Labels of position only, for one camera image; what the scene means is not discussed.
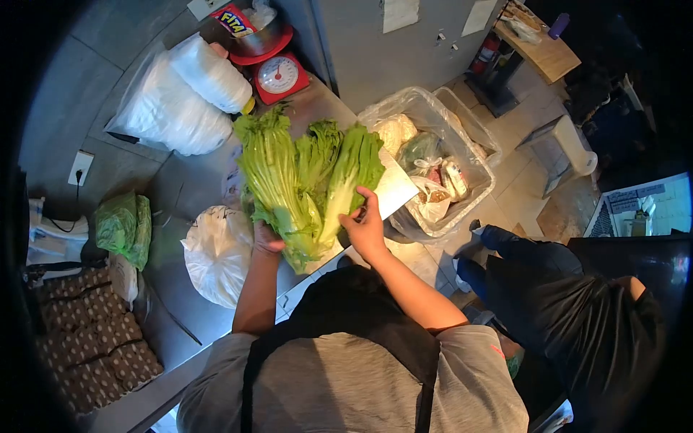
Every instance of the purple bottle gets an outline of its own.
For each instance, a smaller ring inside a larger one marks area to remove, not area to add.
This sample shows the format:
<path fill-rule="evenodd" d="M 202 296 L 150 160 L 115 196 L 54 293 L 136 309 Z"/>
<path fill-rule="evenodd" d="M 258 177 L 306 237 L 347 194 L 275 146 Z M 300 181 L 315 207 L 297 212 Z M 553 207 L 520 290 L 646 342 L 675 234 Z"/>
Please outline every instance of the purple bottle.
<path fill-rule="evenodd" d="M 549 29 L 549 36 L 551 39 L 558 39 L 563 30 L 565 30 L 565 27 L 568 26 L 568 23 L 570 22 L 570 15 L 567 13 L 562 13 L 559 15 L 558 18 L 556 18 L 556 21 L 554 22 L 554 25 L 551 26 Z"/>

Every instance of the lettuce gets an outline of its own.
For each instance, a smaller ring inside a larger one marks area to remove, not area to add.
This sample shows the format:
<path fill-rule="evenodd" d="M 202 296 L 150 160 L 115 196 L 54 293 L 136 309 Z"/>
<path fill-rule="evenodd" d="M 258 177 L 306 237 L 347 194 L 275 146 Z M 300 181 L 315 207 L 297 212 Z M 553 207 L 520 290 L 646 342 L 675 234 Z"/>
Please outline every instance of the lettuce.
<path fill-rule="evenodd" d="M 237 158 L 253 193 L 253 222 L 265 220 L 286 242 L 284 257 L 297 272 L 320 258 L 316 237 L 322 228 L 317 207 L 307 195 L 299 197 L 296 147 L 283 106 L 257 116 L 241 116 L 234 123 L 243 144 Z"/>
<path fill-rule="evenodd" d="M 344 133 L 337 121 L 323 119 L 308 126 L 308 135 L 299 137 L 296 144 L 299 195 L 309 194 L 320 214 L 324 212 L 327 184 L 337 162 Z"/>
<path fill-rule="evenodd" d="M 332 247 L 339 214 L 363 203 L 356 186 L 378 185 L 385 172 L 378 157 L 383 141 L 359 124 L 342 133 L 334 120 L 322 120 L 292 142 L 282 113 L 278 105 L 260 117 L 236 120 L 243 144 L 236 161 L 254 197 L 252 220 L 272 226 L 286 242 L 286 260 L 303 272 Z"/>
<path fill-rule="evenodd" d="M 349 214 L 363 204 L 356 186 L 375 189 L 385 172 L 378 151 L 383 146 L 377 132 L 368 133 L 365 126 L 355 124 L 346 131 L 344 142 L 327 190 L 327 206 L 318 242 L 325 248 L 334 243 L 340 231 L 339 214 Z"/>

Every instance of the red kitchen scale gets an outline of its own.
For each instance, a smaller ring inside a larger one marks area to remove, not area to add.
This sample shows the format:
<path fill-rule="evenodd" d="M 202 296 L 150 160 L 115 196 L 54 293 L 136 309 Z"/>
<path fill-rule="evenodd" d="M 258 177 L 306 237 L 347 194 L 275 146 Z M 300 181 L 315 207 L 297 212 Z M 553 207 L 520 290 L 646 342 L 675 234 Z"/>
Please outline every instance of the red kitchen scale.
<path fill-rule="evenodd" d="M 285 25 L 281 39 L 269 53 L 257 57 L 229 54 L 229 59 L 241 66 L 252 66 L 253 81 L 260 99 L 267 105 L 307 87 L 308 74 L 296 57 L 282 51 L 294 35 L 294 28 Z"/>

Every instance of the stool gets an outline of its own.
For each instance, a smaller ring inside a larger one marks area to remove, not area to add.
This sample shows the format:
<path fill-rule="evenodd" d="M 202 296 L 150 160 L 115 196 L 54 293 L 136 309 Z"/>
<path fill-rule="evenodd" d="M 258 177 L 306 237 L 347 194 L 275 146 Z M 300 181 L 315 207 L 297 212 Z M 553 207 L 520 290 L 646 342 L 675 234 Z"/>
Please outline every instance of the stool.
<path fill-rule="evenodd" d="M 572 179 L 591 175 L 597 167 L 597 154 L 585 150 L 575 125 L 567 114 L 530 132 L 515 150 L 537 145 L 544 147 L 545 152 L 534 149 L 549 172 L 542 199 Z M 560 148 L 562 154 L 556 154 L 553 151 L 556 148 Z"/>

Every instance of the stainless steel counter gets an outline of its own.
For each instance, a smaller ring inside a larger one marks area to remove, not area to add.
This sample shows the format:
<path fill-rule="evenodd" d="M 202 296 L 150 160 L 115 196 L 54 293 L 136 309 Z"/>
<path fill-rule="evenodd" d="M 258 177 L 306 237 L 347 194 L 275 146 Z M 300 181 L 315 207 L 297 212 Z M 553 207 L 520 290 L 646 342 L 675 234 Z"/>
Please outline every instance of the stainless steel counter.
<path fill-rule="evenodd" d="M 288 99 L 286 114 L 291 120 L 290 134 L 294 139 L 306 131 L 310 122 L 321 118 L 334 118 L 341 129 L 356 122 L 354 113 L 320 80 L 312 76 L 310 79 L 310 86 Z M 235 310 L 211 303 L 197 293 L 188 277 L 180 240 L 185 239 L 190 222 L 203 210 L 222 203 L 233 159 L 231 153 L 239 145 L 233 136 L 229 143 L 206 155 L 172 154 L 146 192 L 152 212 L 162 211 L 152 221 L 149 262 L 143 272 L 149 290 L 154 290 L 156 296 L 150 297 L 146 320 L 143 320 L 142 302 L 137 303 L 135 310 L 145 339 L 166 371 L 173 370 L 231 330 Z M 417 189 L 385 149 L 380 151 L 380 159 L 386 170 L 376 192 L 380 213 L 386 218 L 413 197 Z M 306 271 L 312 274 L 342 250 L 335 242 L 332 251 L 320 262 L 311 263 Z M 296 275 L 283 260 L 277 277 L 277 296 L 305 277 L 306 274 Z M 199 343 L 173 321 L 163 305 Z"/>

